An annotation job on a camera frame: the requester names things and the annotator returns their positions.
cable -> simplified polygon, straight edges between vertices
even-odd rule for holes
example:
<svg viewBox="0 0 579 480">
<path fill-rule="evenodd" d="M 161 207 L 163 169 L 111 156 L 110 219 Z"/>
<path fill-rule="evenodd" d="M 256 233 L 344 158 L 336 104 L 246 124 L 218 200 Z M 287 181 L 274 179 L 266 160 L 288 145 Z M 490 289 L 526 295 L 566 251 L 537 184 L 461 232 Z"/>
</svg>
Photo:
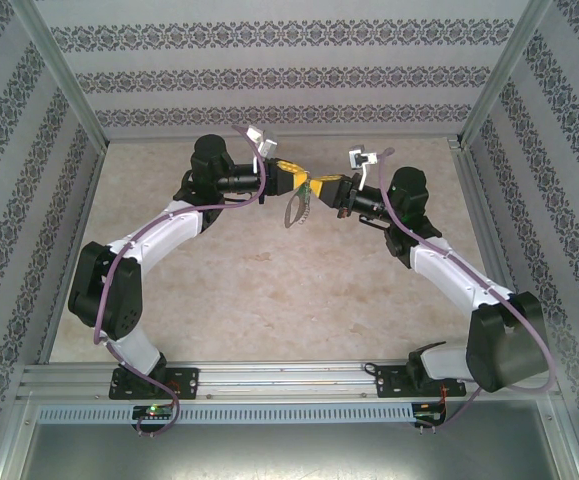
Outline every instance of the cable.
<svg viewBox="0 0 579 480">
<path fill-rule="evenodd" d="M 376 365 L 375 363 L 365 363 L 362 366 L 362 369 L 365 371 L 365 373 L 368 373 L 369 375 L 371 375 L 372 377 L 377 377 L 377 371 L 378 371 L 378 365 Z"/>
<path fill-rule="evenodd" d="M 440 415 L 442 415 L 443 413 L 447 412 L 447 387 L 445 387 L 444 383 L 440 386 L 440 393 L 442 394 L 440 399 L 440 403 L 442 404 L 442 412 L 440 412 Z"/>
<path fill-rule="evenodd" d="M 116 269 L 118 268 L 118 264 L 120 263 L 120 260 L 122 260 L 122 258 L 124 257 L 124 254 L 127 253 L 127 251 L 129 249 L 131 249 L 132 244 L 134 242 L 136 242 L 137 240 L 142 238 L 153 227 L 168 220 L 169 218 L 176 217 L 178 215 L 182 215 L 183 213 L 204 212 L 207 210 L 225 210 L 225 209 L 230 209 L 230 208 L 244 207 L 244 206 L 251 205 L 252 203 L 254 203 L 265 191 L 265 186 L 267 183 L 267 175 L 265 172 L 264 158 L 262 157 L 262 155 L 258 151 L 256 144 L 247 136 L 247 130 L 246 129 L 239 127 L 239 126 L 236 126 L 236 125 L 233 125 L 232 128 L 235 131 L 237 131 L 240 135 L 242 135 L 242 137 L 249 144 L 249 146 L 251 147 L 251 149 L 254 152 L 254 155 L 256 156 L 256 159 L 258 161 L 258 166 L 260 168 L 260 186 L 258 187 L 258 190 L 256 191 L 256 193 L 254 195 L 251 196 L 251 198 L 249 198 L 241 203 L 227 204 L 227 205 L 220 204 L 220 205 L 189 206 L 189 207 L 175 210 L 167 215 L 163 215 L 161 217 L 158 217 L 158 218 L 152 220 L 147 225 L 142 227 L 133 237 L 131 237 L 131 239 L 129 241 L 127 241 L 127 243 L 125 243 L 125 245 L 120 249 L 120 251 L 116 255 L 116 258 L 114 258 L 113 262 L 111 262 L 111 266 L 109 267 L 109 272 L 107 272 L 107 279 L 106 279 L 105 284 L 102 288 L 102 295 L 100 296 L 100 305 L 98 306 L 98 314 L 96 316 L 96 324 L 94 326 L 94 331 L 93 331 L 93 343 L 94 344 L 98 345 L 101 341 L 100 334 L 101 334 L 101 329 L 102 329 L 102 319 L 104 317 L 105 308 L 107 307 L 107 299 L 109 297 L 109 288 L 111 287 L 111 283 L 113 282 L 113 278 L 114 278 L 114 275 L 116 273 Z M 143 430 L 140 429 L 140 425 L 141 425 L 142 420 L 143 420 L 142 418 L 140 418 L 138 420 L 137 425 L 136 425 L 136 430 L 138 431 L 138 435 L 141 435 L 141 436 L 142 435 L 148 435 L 150 437 L 155 437 L 156 435 L 161 435 L 164 432 L 166 432 L 167 430 L 169 430 L 178 421 L 178 417 L 180 416 L 180 400 L 178 399 L 178 396 L 176 395 L 176 393 L 173 390 L 171 390 L 169 387 L 167 387 L 166 385 L 163 385 L 162 383 L 149 377 L 149 375 L 145 375 L 144 373 L 142 373 L 139 370 L 137 370 L 136 368 L 134 368 L 132 365 L 129 365 L 125 361 L 125 359 L 122 358 L 122 356 L 113 348 L 113 346 L 107 340 L 105 340 L 105 345 L 107 347 L 107 350 L 109 350 L 109 353 L 111 353 L 111 355 L 116 360 L 118 360 L 120 365 L 122 365 L 124 368 L 126 368 L 128 371 L 130 371 L 131 373 L 133 373 L 137 377 L 139 377 L 139 378 L 143 379 L 144 381 L 149 382 L 150 384 L 160 388 L 162 391 L 166 392 L 168 395 L 171 396 L 175 412 L 172 414 L 169 422 L 166 425 L 164 425 L 162 428 L 160 428 L 158 431 L 147 433 L 147 432 L 144 432 Z"/>
<path fill-rule="evenodd" d="M 436 429 L 441 429 L 441 428 L 445 428 L 447 427 L 447 425 L 450 425 L 451 423 L 455 422 L 458 418 L 460 418 L 464 413 L 465 410 L 467 410 L 467 408 L 469 408 L 469 405 L 471 405 L 474 400 L 476 399 L 476 397 L 478 395 L 480 395 L 480 393 L 482 393 L 482 387 L 478 387 L 469 397 L 469 400 L 467 400 L 465 403 L 462 404 L 462 406 L 456 411 L 456 413 L 454 413 L 453 415 L 451 415 L 451 417 L 449 417 L 448 420 L 445 420 L 442 425 L 438 425 L 436 427 Z"/>
<path fill-rule="evenodd" d="M 542 339 L 540 334 L 536 331 L 536 329 L 533 328 L 533 325 L 531 325 L 531 323 L 529 323 L 529 320 L 527 320 L 511 303 L 509 303 L 506 298 L 504 298 L 502 295 L 500 295 L 498 292 L 496 292 L 494 289 L 492 289 L 490 285 L 488 285 L 484 280 L 482 280 L 480 278 L 480 276 L 477 275 L 471 268 L 469 268 L 462 260 L 460 260 L 458 257 L 454 256 L 450 251 L 447 251 L 443 248 L 438 247 L 437 245 L 434 245 L 431 242 L 428 242 L 427 240 L 422 238 L 420 235 L 409 230 L 400 221 L 400 219 L 398 218 L 398 215 L 396 215 L 396 212 L 394 211 L 393 207 L 391 206 L 391 202 L 389 201 L 389 194 L 387 193 L 387 189 L 385 188 L 385 184 L 384 184 L 385 158 L 392 155 L 394 152 L 395 152 L 395 150 L 393 148 L 388 148 L 384 152 L 382 152 L 380 155 L 378 155 L 378 184 L 380 187 L 380 194 L 382 195 L 382 201 L 385 204 L 385 208 L 387 209 L 387 212 L 389 212 L 389 216 L 391 217 L 391 220 L 393 220 L 393 222 L 396 224 L 396 226 L 400 230 L 402 230 L 404 233 L 406 233 L 411 238 L 416 240 L 418 243 L 420 243 L 421 245 L 424 245 L 425 247 L 429 248 L 430 250 L 436 252 L 437 254 L 442 255 L 443 257 L 449 258 L 453 263 L 455 263 L 458 266 L 458 268 L 460 268 L 472 280 L 474 280 L 478 284 L 479 287 L 483 288 L 486 292 L 490 293 L 491 296 L 493 296 L 509 312 L 511 312 L 511 314 L 514 317 L 516 317 L 516 319 L 522 324 L 523 327 L 525 327 L 527 329 L 527 331 L 529 332 L 531 337 L 538 344 L 538 347 L 540 348 L 540 351 L 544 355 L 545 360 L 547 362 L 547 365 L 549 367 L 549 378 L 547 379 L 547 382 L 544 385 L 542 385 L 541 387 L 537 387 L 537 388 L 518 387 L 515 385 L 509 385 L 507 388 L 509 388 L 511 390 L 515 390 L 517 392 L 524 392 L 524 393 L 545 393 L 545 392 L 551 390 L 551 388 L 556 383 L 556 364 L 555 364 L 554 359 L 551 355 L 551 352 L 549 352 L 549 348 L 547 347 L 547 344 L 544 342 L 544 340 Z M 481 389 L 476 390 L 476 392 L 474 392 L 474 395 L 472 395 L 472 398 L 470 398 L 469 400 L 473 401 L 473 399 L 475 399 L 480 394 L 480 391 L 481 391 Z M 464 410 L 464 406 L 463 406 L 463 408 L 461 408 L 458 411 L 458 413 L 462 414 L 461 412 L 463 410 Z"/>
</svg>

enclosure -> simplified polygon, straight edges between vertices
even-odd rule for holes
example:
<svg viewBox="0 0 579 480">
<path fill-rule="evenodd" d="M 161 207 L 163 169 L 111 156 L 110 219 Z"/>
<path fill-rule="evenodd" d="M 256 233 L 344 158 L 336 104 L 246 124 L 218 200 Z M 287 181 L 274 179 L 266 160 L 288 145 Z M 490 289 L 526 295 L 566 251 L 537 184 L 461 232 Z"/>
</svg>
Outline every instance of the enclosure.
<svg viewBox="0 0 579 480">
<path fill-rule="evenodd" d="M 442 238 L 539 300 L 556 386 L 420 434 L 438 396 L 384 398 L 366 365 L 470 318 L 357 215 L 309 191 L 286 228 L 293 193 L 268 195 L 145 277 L 140 326 L 199 373 L 137 438 L 150 403 L 110 399 L 116 362 L 66 307 L 78 257 L 159 214 L 202 135 L 251 164 L 234 124 L 310 179 L 351 177 L 360 144 L 422 170 Z M 0 0 L 0 478 L 57 474 L 579 478 L 579 1 Z"/>
</svg>

metal corner post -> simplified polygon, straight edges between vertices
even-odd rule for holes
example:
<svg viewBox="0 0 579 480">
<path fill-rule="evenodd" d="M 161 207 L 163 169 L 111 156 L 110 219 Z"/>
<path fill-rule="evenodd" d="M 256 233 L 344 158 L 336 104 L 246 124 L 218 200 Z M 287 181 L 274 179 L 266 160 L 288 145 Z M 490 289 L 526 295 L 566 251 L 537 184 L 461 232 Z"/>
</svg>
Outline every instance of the metal corner post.
<svg viewBox="0 0 579 480">
<path fill-rule="evenodd" d="M 551 5 L 551 0 L 529 0 L 460 133 L 463 146 L 473 142 L 478 134 L 480 126 L 489 115 L 498 94 L 507 82 L 516 63 L 522 57 L 527 42 L 538 27 L 549 5 Z"/>
<path fill-rule="evenodd" d="M 100 173 L 102 171 L 102 166 L 104 164 L 105 156 L 107 154 L 107 147 L 103 146 L 98 153 L 98 158 L 96 159 L 96 165 L 94 167 L 93 176 L 91 178 L 91 184 L 87 189 L 87 196 L 82 205 L 82 215 L 80 217 L 80 223 L 78 225 L 78 230 L 76 232 L 76 237 L 69 252 L 69 258 L 67 259 L 67 267 L 65 269 L 65 281 L 60 285 L 60 290 L 58 292 L 58 297 L 56 299 L 56 308 L 53 311 L 51 318 L 49 319 L 49 327 L 47 330 L 47 337 L 44 344 L 42 345 L 42 350 L 40 351 L 40 356 L 38 357 L 38 362 L 49 363 L 49 358 L 51 357 L 51 351 L 53 349 L 53 344 L 58 334 L 58 325 L 60 323 L 60 317 L 67 303 L 67 296 L 69 295 L 69 289 L 71 288 L 71 279 L 73 273 L 76 269 L 76 263 L 78 262 L 78 255 L 80 253 L 80 247 L 82 245 L 82 239 L 85 235 L 85 229 L 87 227 L 87 220 L 89 219 L 89 213 L 91 212 L 91 207 L 93 206 L 93 199 L 96 195 L 96 189 L 98 188 L 98 180 L 100 179 Z"/>
<path fill-rule="evenodd" d="M 448 141 L 485 271 L 494 282 L 513 286 L 511 274 L 500 246 L 500 239 L 496 233 L 491 212 L 487 207 L 485 194 L 478 180 L 471 153 L 460 145 L 457 137 L 449 137 Z"/>
<path fill-rule="evenodd" d="M 42 55 L 56 83 L 58 83 L 58 86 L 69 101 L 78 120 L 93 142 L 96 151 L 102 152 L 109 144 L 102 125 L 100 125 L 96 114 L 89 105 L 76 76 L 71 71 L 67 60 L 60 51 L 60 47 L 58 47 L 58 44 L 51 35 L 49 27 L 38 11 L 35 1 L 12 0 L 11 6 L 20 18 L 25 30 L 40 52 L 40 55 Z"/>
<path fill-rule="evenodd" d="M 562 480 L 579 480 L 579 442 L 560 392 L 536 400 L 540 420 Z"/>
</svg>

wire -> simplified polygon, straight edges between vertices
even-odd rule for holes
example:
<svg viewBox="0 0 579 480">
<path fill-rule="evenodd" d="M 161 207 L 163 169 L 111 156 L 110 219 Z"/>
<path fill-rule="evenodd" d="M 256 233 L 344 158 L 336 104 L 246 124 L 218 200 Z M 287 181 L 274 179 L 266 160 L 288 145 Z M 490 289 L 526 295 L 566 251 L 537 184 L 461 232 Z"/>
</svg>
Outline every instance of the wire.
<svg viewBox="0 0 579 480">
<path fill-rule="evenodd" d="M 266 175 L 266 171 L 265 171 L 264 158 L 262 157 L 262 155 L 258 151 L 256 144 L 247 136 L 247 130 L 245 128 L 239 127 L 237 125 L 233 125 L 232 128 L 235 131 L 237 131 L 245 139 L 245 141 L 249 144 L 249 146 L 253 150 L 254 155 L 256 156 L 256 159 L 258 161 L 258 166 L 260 167 L 260 186 L 258 187 L 258 190 L 256 191 L 256 193 L 254 195 L 251 196 L 251 198 L 245 200 L 242 203 L 236 203 L 236 204 L 231 204 L 231 205 L 229 205 L 229 204 L 201 205 L 201 206 L 193 206 L 192 205 L 189 207 L 175 210 L 167 215 L 163 215 L 161 217 L 158 217 L 158 218 L 152 220 L 147 225 L 142 227 L 135 235 L 133 235 L 131 237 L 131 239 L 128 240 L 127 243 L 125 243 L 124 246 L 120 249 L 120 251 L 116 255 L 116 258 L 114 258 L 113 262 L 111 262 L 111 266 L 109 267 L 109 271 L 107 272 L 107 279 L 106 279 L 105 284 L 102 288 L 102 294 L 100 296 L 100 305 L 98 306 L 98 314 L 96 316 L 96 324 L 94 326 L 94 331 L 93 331 L 93 343 L 94 344 L 98 345 L 102 341 L 102 338 L 101 338 L 102 320 L 104 317 L 105 309 L 107 307 L 107 299 L 109 297 L 109 288 L 111 287 L 111 283 L 113 282 L 113 278 L 114 278 L 114 275 L 116 273 L 116 269 L 118 268 L 118 264 L 120 263 L 120 260 L 122 260 L 122 258 L 124 257 L 124 254 L 127 253 L 127 251 L 129 251 L 131 249 L 134 242 L 136 242 L 137 240 L 142 238 L 144 235 L 146 235 L 156 225 L 158 225 L 164 221 L 167 221 L 170 218 L 176 217 L 178 215 L 182 215 L 183 213 L 204 212 L 207 210 L 226 210 L 226 209 L 230 209 L 230 208 L 244 207 L 244 206 L 247 206 L 247 205 L 254 203 L 265 191 L 265 186 L 267 183 L 267 175 Z M 162 391 L 166 392 L 168 395 L 171 396 L 172 403 L 174 406 L 174 413 L 171 415 L 171 419 L 169 420 L 169 422 L 167 424 L 165 424 L 162 428 L 160 428 L 158 431 L 147 433 L 147 432 L 144 432 L 143 430 L 141 430 L 141 428 L 140 428 L 140 425 L 142 424 L 142 420 L 143 420 L 143 418 L 141 417 L 140 419 L 138 419 L 138 423 L 136 424 L 136 430 L 138 431 L 138 435 L 140 435 L 140 436 L 148 435 L 150 437 L 155 437 L 155 436 L 161 435 L 164 432 L 166 432 L 167 430 L 169 430 L 178 421 L 178 417 L 180 416 L 180 400 L 178 399 L 178 396 L 176 395 L 176 393 L 173 390 L 171 390 L 169 387 L 167 387 L 166 385 L 163 385 L 162 383 L 158 382 L 157 380 L 154 380 L 153 378 L 151 378 L 149 375 L 142 373 L 141 371 L 137 370 L 132 365 L 128 364 L 125 361 L 125 359 L 122 357 L 122 355 L 120 355 L 120 353 L 118 353 L 113 348 L 113 346 L 109 343 L 109 341 L 105 340 L 105 345 L 107 347 L 107 350 L 109 350 L 109 353 L 111 353 L 111 355 L 116 360 L 118 360 L 120 365 L 122 365 L 124 368 L 126 368 L 128 371 L 130 371 L 131 373 L 133 373 L 137 377 L 139 377 L 139 378 L 143 379 L 144 381 L 149 382 L 150 384 L 158 387 L 159 389 L 161 389 Z"/>
<path fill-rule="evenodd" d="M 173 380 L 169 380 L 167 383 L 165 383 L 165 385 L 170 386 L 172 388 L 175 389 L 176 392 L 180 391 L 180 385 L 178 384 L 178 382 L 174 382 Z"/>
<path fill-rule="evenodd" d="M 449 417 L 448 420 L 445 420 L 442 425 L 439 425 L 436 427 L 436 429 L 442 429 L 442 428 L 446 428 L 448 425 L 451 425 L 453 422 L 455 422 L 458 418 L 460 418 L 465 411 L 469 408 L 469 406 L 474 402 L 474 400 L 476 399 L 476 397 L 478 395 L 480 395 L 482 393 L 482 387 L 478 387 L 469 397 L 469 400 L 467 400 L 465 403 L 462 404 L 462 406 L 451 416 Z"/>
<path fill-rule="evenodd" d="M 447 412 L 447 387 L 445 387 L 444 383 L 440 385 L 440 393 L 442 395 L 442 398 L 440 399 L 440 403 L 442 404 L 442 412 L 440 412 L 440 415 L 442 415 L 443 413 Z"/>
<path fill-rule="evenodd" d="M 375 363 L 371 362 L 365 363 L 362 366 L 362 369 L 365 371 L 365 373 L 368 373 L 372 377 L 378 376 L 378 365 L 376 365 Z"/>
</svg>

metal panel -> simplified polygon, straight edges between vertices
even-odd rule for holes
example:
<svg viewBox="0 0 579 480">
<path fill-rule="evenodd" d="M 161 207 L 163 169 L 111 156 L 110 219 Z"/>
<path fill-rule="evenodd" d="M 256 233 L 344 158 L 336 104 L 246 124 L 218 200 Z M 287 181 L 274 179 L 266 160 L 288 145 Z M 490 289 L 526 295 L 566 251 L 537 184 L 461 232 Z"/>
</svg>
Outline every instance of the metal panel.
<svg viewBox="0 0 579 480">
<path fill-rule="evenodd" d="M 0 446 L 0 480 L 20 478 L 38 421 L 38 407 L 14 405 Z"/>
<path fill-rule="evenodd" d="M 409 425 L 38 425 L 25 479 L 558 478 L 532 402 L 480 402 L 436 435 Z"/>
</svg>

